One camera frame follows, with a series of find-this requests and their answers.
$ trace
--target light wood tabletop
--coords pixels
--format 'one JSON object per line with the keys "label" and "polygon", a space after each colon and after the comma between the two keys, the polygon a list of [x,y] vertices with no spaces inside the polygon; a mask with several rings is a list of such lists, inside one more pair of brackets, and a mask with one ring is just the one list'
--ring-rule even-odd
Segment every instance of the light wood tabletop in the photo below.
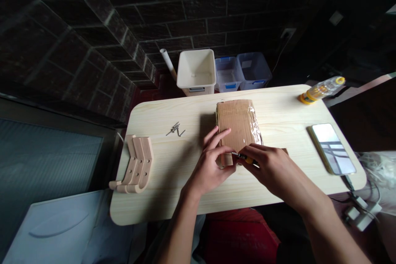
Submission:
{"label": "light wood tabletop", "polygon": [[[326,194],[346,192],[340,177],[329,174],[307,132],[315,124],[331,123],[356,167],[350,176],[355,189],[366,184],[366,175],[350,145],[322,101],[305,105],[297,96],[308,85],[219,93],[177,99],[144,102],[131,112],[127,135],[150,137],[154,162],[151,179],[140,194],[113,193],[110,214],[118,225],[169,219],[179,199],[180,190],[190,177],[202,151],[203,137],[215,126],[217,102],[251,99],[263,142],[267,146],[286,148],[289,156]],[[180,132],[165,136],[176,123]],[[122,180],[129,162],[124,144],[117,180]],[[198,214],[278,203],[243,166],[238,166],[220,187],[204,195]]]}

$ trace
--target smartphone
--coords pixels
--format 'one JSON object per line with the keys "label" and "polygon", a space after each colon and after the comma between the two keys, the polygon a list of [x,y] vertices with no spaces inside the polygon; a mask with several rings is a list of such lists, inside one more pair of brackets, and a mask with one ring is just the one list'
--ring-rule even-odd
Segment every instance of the smartphone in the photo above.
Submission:
{"label": "smartphone", "polygon": [[356,168],[345,151],[331,124],[308,127],[312,140],[327,171],[335,175],[356,173]]}

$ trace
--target yellow screwdriver handle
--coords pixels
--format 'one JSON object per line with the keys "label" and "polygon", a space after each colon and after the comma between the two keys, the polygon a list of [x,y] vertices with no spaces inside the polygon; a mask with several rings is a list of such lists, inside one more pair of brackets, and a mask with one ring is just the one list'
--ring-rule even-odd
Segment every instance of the yellow screwdriver handle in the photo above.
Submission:
{"label": "yellow screwdriver handle", "polygon": [[247,157],[246,158],[246,160],[245,160],[245,162],[247,163],[247,164],[253,164],[253,159],[252,158],[250,158],[250,157]]}

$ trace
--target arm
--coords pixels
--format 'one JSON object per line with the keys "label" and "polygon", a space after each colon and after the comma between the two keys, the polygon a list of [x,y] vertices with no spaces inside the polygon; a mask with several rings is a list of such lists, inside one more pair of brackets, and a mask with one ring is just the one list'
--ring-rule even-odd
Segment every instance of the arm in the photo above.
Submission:
{"label": "arm", "polygon": [[231,132],[227,129],[215,135],[218,129],[216,126],[204,138],[202,155],[180,193],[155,263],[190,263],[199,201],[202,195],[217,188],[236,170],[235,165],[222,170],[216,164],[219,155],[234,151],[227,146],[216,147],[220,139]]}
{"label": "arm", "polygon": [[241,152],[259,168],[238,162],[303,218],[318,263],[370,263],[339,219],[333,203],[279,148],[251,144]]}

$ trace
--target white pipe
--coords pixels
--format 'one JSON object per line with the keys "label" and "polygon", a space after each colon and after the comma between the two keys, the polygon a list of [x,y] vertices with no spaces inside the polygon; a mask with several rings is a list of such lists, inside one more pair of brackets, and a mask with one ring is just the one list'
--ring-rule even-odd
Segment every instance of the white pipe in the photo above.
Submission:
{"label": "white pipe", "polygon": [[177,81],[177,74],[176,71],[173,68],[173,64],[172,61],[169,58],[168,52],[166,51],[166,49],[160,49],[160,53],[162,55],[162,57],[165,60],[166,65],[168,66],[169,72],[170,74],[172,74],[172,77],[175,81]]}

